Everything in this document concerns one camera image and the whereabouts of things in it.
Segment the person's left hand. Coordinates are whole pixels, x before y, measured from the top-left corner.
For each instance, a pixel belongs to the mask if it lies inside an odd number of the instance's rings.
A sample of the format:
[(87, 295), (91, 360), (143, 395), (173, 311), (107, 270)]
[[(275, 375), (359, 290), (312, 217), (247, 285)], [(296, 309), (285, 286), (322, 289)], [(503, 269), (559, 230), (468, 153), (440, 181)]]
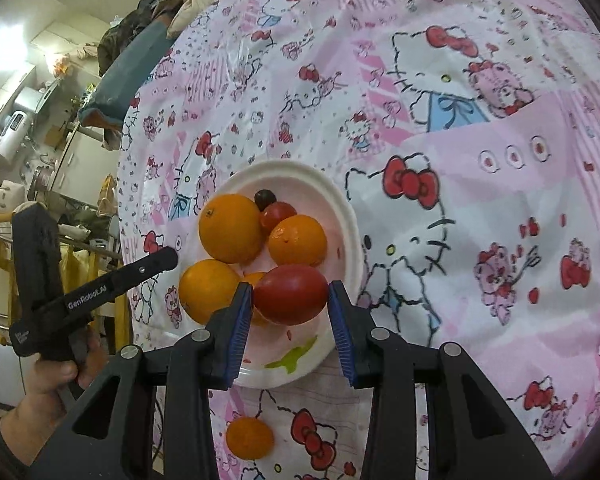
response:
[(66, 416), (59, 390), (76, 382), (91, 385), (108, 361), (99, 333), (87, 330), (85, 363), (56, 362), (38, 358), (26, 379), (26, 394), (0, 419), (0, 435), (7, 448), (24, 466), (30, 466)]

